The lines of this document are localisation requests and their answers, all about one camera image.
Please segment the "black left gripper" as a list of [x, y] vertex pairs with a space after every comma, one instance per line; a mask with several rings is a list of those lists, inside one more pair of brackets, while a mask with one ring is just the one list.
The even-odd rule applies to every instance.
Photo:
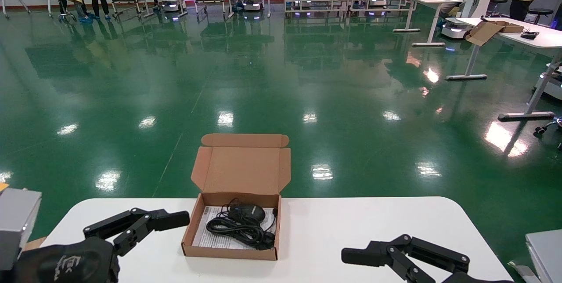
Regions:
[[[152, 231], [189, 225], [188, 211], [132, 208], [83, 229], [83, 241], [24, 251], [11, 271], [12, 283], [117, 283], [118, 256]], [[113, 245], [106, 241], [114, 237]]]

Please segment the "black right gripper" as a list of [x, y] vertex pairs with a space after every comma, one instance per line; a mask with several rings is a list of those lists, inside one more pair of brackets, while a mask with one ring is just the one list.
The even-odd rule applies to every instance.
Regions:
[[365, 249], [342, 249], [343, 263], [388, 266], [407, 283], [434, 283], [435, 279], [412, 258], [451, 273], [442, 283], [514, 283], [511, 280], [475, 279], [468, 275], [469, 258], [465, 255], [406, 234], [389, 242], [371, 241]]

